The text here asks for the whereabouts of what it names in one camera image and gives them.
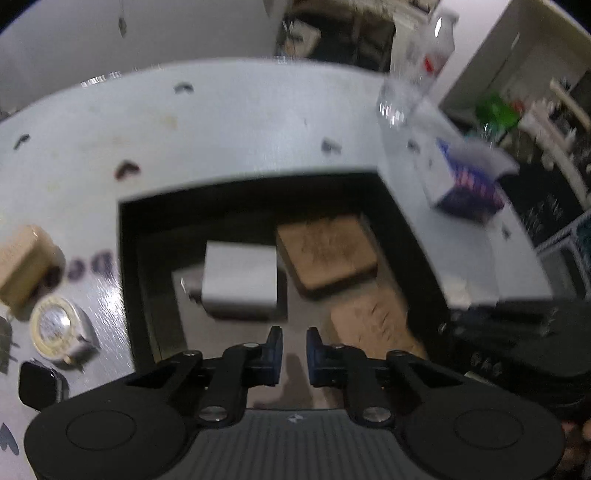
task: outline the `beige box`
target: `beige box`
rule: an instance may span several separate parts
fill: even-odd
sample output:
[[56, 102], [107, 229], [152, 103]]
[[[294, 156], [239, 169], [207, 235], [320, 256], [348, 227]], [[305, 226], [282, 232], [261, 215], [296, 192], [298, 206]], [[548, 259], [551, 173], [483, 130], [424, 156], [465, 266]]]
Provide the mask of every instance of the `beige box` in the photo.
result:
[[368, 358], [385, 359], [390, 350], [427, 357], [408, 331], [404, 300], [391, 288], [376, 288], [336, 305], [330, 311], [330, 322], [336, 341], [360, 348]]
[[0, 248], [0, 300], [12, 310], [22, 306], [56, 264], [56, 246], [45, 230], [24, 225]]
[[356, 216], [346, 215], [277, 228], [297, 279], [308, 291], [371, 272], [378, 257]]

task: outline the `white box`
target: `white box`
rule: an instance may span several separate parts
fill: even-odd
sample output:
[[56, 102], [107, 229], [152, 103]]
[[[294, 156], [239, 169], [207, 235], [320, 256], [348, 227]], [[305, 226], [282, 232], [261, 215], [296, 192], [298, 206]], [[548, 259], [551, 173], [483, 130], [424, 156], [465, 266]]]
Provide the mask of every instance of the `white box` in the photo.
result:
[[207, 242], [201, 295], [211, 315], [272, 315], [277, 309], [276, 247]]

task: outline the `gray gripper base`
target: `gray gripper base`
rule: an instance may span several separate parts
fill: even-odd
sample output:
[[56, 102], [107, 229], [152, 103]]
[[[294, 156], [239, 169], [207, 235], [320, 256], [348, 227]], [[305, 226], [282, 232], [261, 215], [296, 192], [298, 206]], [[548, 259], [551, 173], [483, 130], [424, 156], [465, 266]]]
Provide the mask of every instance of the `gray gripper base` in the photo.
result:
[[159, 480], [431, 480], [387, 430], [344, 410], [247, 410], [242, 421], [199, 434]]

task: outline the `round watch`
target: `round watch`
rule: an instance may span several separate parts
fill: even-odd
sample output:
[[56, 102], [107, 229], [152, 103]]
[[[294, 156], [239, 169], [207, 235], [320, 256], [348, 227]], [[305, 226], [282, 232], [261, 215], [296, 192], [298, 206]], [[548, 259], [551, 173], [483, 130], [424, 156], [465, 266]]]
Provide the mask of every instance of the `round watch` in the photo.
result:
[[95, 348], [93, 338], [90, 320], [73, 302], [47, 295], [33, 308], [31, 339], [43, 358], [73, 365]]

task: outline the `plastic bottle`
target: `plastic bottle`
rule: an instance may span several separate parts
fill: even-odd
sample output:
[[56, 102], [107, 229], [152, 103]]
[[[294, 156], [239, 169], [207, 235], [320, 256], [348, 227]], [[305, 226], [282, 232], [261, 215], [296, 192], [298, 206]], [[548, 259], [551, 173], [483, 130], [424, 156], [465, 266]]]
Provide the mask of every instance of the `plastic bottle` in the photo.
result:
[[455, 50], [453, 26], [457, 20], [454, 12], [439, 9], [412, 36], [406, 55], [379, 94], [378, 112], [389, 126], [404, 125], [437, 80]]

